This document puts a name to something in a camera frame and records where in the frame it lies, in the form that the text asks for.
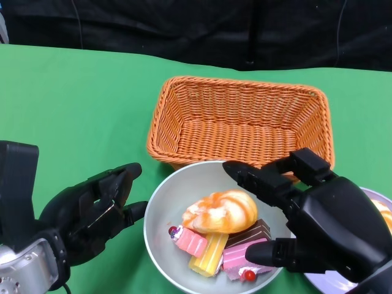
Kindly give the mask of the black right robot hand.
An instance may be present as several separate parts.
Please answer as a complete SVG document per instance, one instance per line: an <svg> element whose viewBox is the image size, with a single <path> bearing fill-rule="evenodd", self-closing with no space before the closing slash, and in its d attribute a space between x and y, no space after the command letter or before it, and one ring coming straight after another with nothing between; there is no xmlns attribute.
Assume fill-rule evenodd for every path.
<svg viewBox="0 0 392 294"><path fill-rule="evenodd" d="M391 273L391 233L381 213L310 149L261 168L238 161L222 166L240 187L281 209L293 233L249 246L248 261L299 273L335 270L354 283Z"/></svg>

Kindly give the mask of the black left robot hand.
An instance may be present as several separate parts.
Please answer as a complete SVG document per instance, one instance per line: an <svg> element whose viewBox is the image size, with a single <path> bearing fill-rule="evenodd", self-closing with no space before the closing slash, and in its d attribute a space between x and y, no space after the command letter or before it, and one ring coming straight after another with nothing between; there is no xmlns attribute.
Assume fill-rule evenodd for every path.
<svg viewBox="0 0 392 294"><path fill-rule="evenodd" d="M92 260L108 240L144 217L146 201L126 203L141 173L139 163L104 171L64 189L44 207L39 220L57 229L70 266Z"/></svg>

